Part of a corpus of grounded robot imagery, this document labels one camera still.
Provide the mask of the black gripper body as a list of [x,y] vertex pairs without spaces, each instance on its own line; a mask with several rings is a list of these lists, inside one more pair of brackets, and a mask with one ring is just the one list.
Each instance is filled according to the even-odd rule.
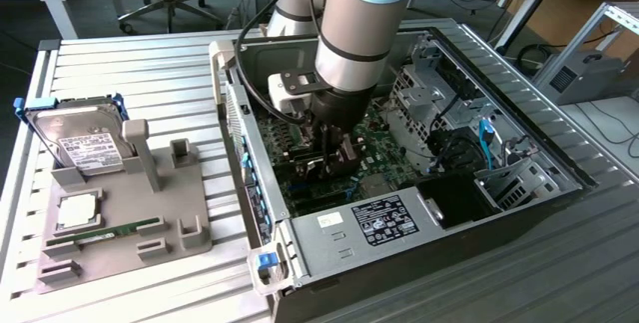
[[350,133],[361,121],[374,86],[365,90],[318,90],[310,95],[312,134],[316,140],[322,134],[321,127],[336,127],[342,133]]

